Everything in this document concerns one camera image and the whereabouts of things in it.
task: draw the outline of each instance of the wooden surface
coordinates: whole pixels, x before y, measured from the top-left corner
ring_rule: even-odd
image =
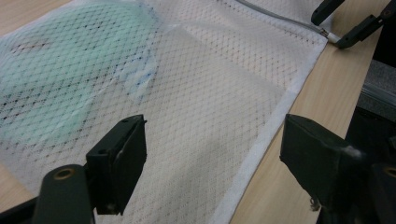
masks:
[[[68,2],[0,0],[0,35],[33,21]],[[369,14],[378,15],[387,1],[348,0],[337,9],[333,30],[342,35]],[[346,50],[328,45],[295,101],[290,113],[315,120],[344,137],[375,50],[379,32]],[[232,223],[316,223],[309,196],[279,160],[278,132],[253,176]],[[32,195],[0,164],[0,212]]]

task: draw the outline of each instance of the white mesh laundry bag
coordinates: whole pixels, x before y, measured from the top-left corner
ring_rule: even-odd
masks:
[[[319,0],[252,0],[309,22]],[[326,39],[234,0],[74,1],[0,38],[0,162],[37,194],[121,119],[148,160],[123,217],[225,223]]]

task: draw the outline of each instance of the diamond mesh pattern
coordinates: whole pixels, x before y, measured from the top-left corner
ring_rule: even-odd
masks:
[[[251,2],[307,21],[320,1]],[[144,172],[124,216],[98,222],[223,220],[325,44],[232,0],[74,2],[0,39],[0,161],[38,193],[144,114]]]

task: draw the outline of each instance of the wooden table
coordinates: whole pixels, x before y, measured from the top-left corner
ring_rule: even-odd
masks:
[[[69,0],[0,0],[0,35],[33,21]],[[388,1],[348,0],[337,9],[333,32],[343,35]],[[345,137],[372,59],[379,32],[351,49],[328,45],[290,113],[305,116]],[[316,223],[309,196],[279,160],[282,128],[267,149],[239,203],[232,223]],[[0,164],[0,212],[33,196]]]

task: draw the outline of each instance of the light wood tabletop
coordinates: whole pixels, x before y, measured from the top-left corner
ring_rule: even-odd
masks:
[[[0,0],[0,35],[33,21],[68,0]],[[333,17],[332,30],[343,35],[370,14],[379,15],[388,1],[348,0]],[[351,49],[328,44],[290,110],[345,137],[372,60],[379,31]],[[279,160],[282,128],[266,151],[239,203],[232,223],[316,223],[308,194]],[[0,212],[32,198],[0,164]]]

